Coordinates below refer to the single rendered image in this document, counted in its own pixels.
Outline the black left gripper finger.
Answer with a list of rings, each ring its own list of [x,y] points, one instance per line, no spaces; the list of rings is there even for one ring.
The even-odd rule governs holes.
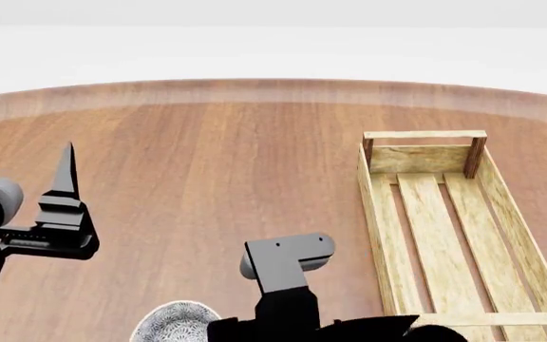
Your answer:
[[[77,229],[84,220],[86,207],[80,200],[75,150],[69,142],[62,152],[51,188],[38,201],[36,223],[40,226],[65,226]]]

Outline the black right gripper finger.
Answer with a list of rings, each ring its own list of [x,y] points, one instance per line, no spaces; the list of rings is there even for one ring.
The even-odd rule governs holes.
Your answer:
[[[418,315],[335,320],[320,330],[320,342],[401,342]]]

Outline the grey patterned bowl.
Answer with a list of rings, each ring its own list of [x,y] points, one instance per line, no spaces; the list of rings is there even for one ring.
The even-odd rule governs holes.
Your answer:
[[[220,318],[200,302],[171,301],[146,315],[135,327],[129,342],[208,342],[208,324]]]

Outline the wooden slatted tray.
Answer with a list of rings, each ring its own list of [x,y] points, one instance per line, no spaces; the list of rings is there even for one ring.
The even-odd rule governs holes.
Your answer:
[[[547,262],[481,130],[365,133],[357,175],[384,312],[468,342],[547,342]]]

